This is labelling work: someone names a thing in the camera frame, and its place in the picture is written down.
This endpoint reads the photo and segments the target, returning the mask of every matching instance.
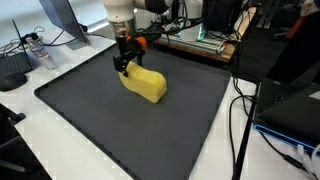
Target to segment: wall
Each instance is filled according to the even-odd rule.
[[[102,0],[69,0],[79,23],[91,25],[106,19]],[[33,32],[36,26],[54,27],[39,0],[0,0],[0,46],[17,37],[11,19],[17,23],[22,35]]]

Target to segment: white table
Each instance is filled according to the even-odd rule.
[[[36,68],[27,74],[29,81],[23,87],[1,93],[1,103],[15,112],[26,114],[27,118],[15,127],[52,179],[131,179],[107,155],[33,94],[36,88],[115,43],[101,37],[89,36],[89,39],[91,46],[74,51],[65,45],[48,48],[51,56],[60,64],[60,68],[54,71],[47,71],[43,66]],[[239,87],[244,94],[249,95],[252,95],[256,89],[254,84],[242,80],[239,81]],[[232,156],[228,134],[228,110],[232,99],[237,96],[230,82],[190,179],[231,179]],[[240,101],[234,104],[232,121],[235,149],[238,152],[247,121]],[[295,174],[299,172],[293,168],[278,171],[277,167],[281,167],[279,163],[287,164],[281,159],[273,158],[275,154],[269,149],[268,153],[260,151],[261,148],[267,149],[266,146],[257,133],[252,131],[242,177],[244,179],[282,179],[283,177],[294,179]]]

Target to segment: orange part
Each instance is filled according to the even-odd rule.
[[[141,44],[142,50],[147,49],[147,41],[144,37],[137,37],[135,40]]]

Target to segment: keyboard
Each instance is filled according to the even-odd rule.
[[[0,78],[14,73],[27,73],[31,71],[28,57],[24,53],[0,58]]]

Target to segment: monitor stand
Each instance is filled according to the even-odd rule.
[[[90,46],[90,43],[85,43],[83,41],[80,41],[79,39],[76,39],[76,40],[71,41],[65,45],[68,48],[70,48],[71,50],[75,51],[75,50],[81,49],[83,47]]]
[[[87,38],[86,36],[86,33],[88,31],[88,27],[87,26],[84,26],[82,24],[79,23],[79,27],[80,27],[80,30],[83,34],[83,37],[85,38],[86,40],[86,43],[85,42],[82,42],[78,39],[74,40],[74,41],[71,41],[70,43],[67,43],[66,46],[68,46],[71,50],[78,50],[80,48],[83,48],[83,47],[86,47],[86,46],[90,46],[91,43],[89,41],[89,39]]]

